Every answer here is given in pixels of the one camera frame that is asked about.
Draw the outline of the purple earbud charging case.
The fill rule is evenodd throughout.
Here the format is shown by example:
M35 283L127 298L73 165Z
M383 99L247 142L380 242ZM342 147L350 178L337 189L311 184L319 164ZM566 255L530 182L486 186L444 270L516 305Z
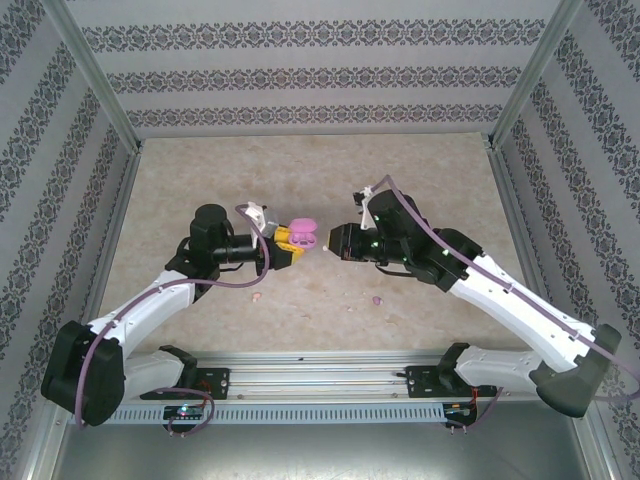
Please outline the purple earbud charging case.
M317 245L315 235L317 228L317 222L312 218L293 219L289 224L291 233L288 242L304 250L313 249Z

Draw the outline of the small circuit board green light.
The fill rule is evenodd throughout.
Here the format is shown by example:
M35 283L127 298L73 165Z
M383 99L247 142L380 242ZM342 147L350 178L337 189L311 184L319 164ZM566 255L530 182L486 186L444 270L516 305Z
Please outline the small circuit board green light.
M204 408L193 405L166 406L163 411L164 420L196 421L203 418Z

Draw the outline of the grey metal sheet panel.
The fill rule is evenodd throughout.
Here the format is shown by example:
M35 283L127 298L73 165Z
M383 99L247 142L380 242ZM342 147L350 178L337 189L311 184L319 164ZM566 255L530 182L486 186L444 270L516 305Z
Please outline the grey metal sheet panel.
M212 424L187 438L159 424L79 430L48 408L27 480L624 480L601 428L534 402L480 423Z

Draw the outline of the aluminium table side rail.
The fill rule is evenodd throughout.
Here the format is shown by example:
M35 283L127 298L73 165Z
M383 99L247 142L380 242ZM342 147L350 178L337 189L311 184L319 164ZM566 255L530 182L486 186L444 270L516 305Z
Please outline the aluminium table side rail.
M131 156L123 172L109 221L109 229L105 234L97 269L90 285L86 308L80 317L82 324L99 316L141 156L142 148L139 148L137 153Z
M528 235L525 218L518 203L503 156L493 148L487 148L486 153L522 270L522 283L543 300L548 301L549 296L534 254L533 244Z

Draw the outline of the aluminium mounting rail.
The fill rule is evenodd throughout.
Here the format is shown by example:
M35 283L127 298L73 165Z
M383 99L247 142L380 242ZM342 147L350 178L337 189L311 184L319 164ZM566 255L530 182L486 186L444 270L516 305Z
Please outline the aluminium mounting rail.
M457 373L471 386L490 385L498 391L537 394L544 402L556 407L561 403L573 404L587 398L583 381L585 359L577 366L556 372L533 352L483 350L467 343L455 343L433 365L441 373ZM403 382L407 366L388 374L384 384ZM119 346L104 342L90 353L86 346L77 350L53 353L41 384L41 393L58 406L72 411L79 407L90 422L102 422L123 400L139 397L148 392L177 392L197 394L200 391L175 388L182 374L191 373L199 366L197 359L171 345L156 352L135 358L124 358ZM257 385L270 392L310 391L315 395L333 391L351 384L365 383L361 371L348 371L342 367L309 367L298 361L292 373L266 367ZM240 382L230 370L229 388Z

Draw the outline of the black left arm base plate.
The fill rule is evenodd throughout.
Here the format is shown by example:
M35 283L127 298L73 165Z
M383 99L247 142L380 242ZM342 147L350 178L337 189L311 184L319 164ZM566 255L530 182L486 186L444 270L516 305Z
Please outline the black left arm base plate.
M191 373L182 374L175 388L192 389L208 393L214 400L226 400L230 384L230 370L227 368L196 368ZM203 400L199 394L185 392L148 392L141 400Z

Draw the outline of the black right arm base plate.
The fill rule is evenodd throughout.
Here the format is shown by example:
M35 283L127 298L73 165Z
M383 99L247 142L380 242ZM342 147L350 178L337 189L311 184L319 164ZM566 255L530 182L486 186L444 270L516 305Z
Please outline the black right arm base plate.
M495 386L471 386L457 373L441 373L433 365L407 366L403 374L410 398L462 398L476 393L481 398L494 397L498 389Z

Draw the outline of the aluminium frame post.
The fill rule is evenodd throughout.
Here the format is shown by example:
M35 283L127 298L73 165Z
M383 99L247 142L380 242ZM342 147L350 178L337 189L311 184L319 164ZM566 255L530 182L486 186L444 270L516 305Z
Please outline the aluminium frame post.
M489 148L496 149L505 142L582 2L583 0L559 0L556 10L508 98L495 128L486 136L486 145Z
M142 141L136 134L131 121L65 0L39 1L74 57L76 64L105 110L120 139L129 151L138 152Z

